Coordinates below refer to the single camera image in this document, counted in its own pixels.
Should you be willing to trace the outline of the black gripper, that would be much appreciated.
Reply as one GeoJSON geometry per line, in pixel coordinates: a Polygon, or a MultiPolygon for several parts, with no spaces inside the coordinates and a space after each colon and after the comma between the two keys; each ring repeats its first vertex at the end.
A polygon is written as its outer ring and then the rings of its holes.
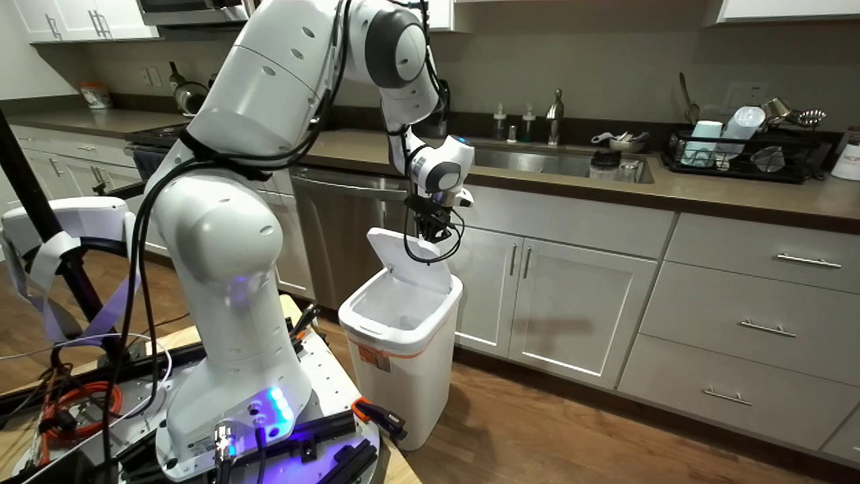
{"type": "Polygon", "coordinates": [[[405,207],[410,211],[416,234],[425,243],[453,240],[453,244],[441,255],[416,255],[408,244],[408,238],[400,238],[400,244],[410,262],[441,263],[441,262],[449,262],[459,254],[461,238],[466,238],[466,218],[453,207],[439,204],[433,200],[421,200],[416,193],[405,196],[405,207]]]}

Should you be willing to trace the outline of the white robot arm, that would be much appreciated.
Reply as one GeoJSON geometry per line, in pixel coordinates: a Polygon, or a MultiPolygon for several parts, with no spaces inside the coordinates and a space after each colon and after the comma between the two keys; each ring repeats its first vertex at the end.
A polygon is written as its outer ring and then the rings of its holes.
{"type": "Polygon", "coordinates": [[[441,103],[427,33],[394,0],[264,0],[214,84],[144,187],[202,336],[203,360],[167,396],[159,469],[197,480],[217,469],[220,427],[294,433],[314,400],[277,294],[283,227],[249,189],[303,160],[343,80],[378,93],[389,168],[410,181],[408,207],[427,243],[449,238],[467,200],[474,148],[427,145],[414,126],[441,103]]]}

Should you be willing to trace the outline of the robot base platform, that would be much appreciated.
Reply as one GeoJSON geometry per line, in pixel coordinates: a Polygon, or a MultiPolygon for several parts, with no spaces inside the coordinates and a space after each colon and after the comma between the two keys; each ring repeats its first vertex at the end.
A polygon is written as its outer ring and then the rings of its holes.
{"type": "Polygon", "coordinates": [[[170,365],[144,403],[120,386],[120,414],[9,484],[367,484],[378,426],[314,332],[299,332],[280,296],[253,324],[202,336],[208,357],[170,365]]]}

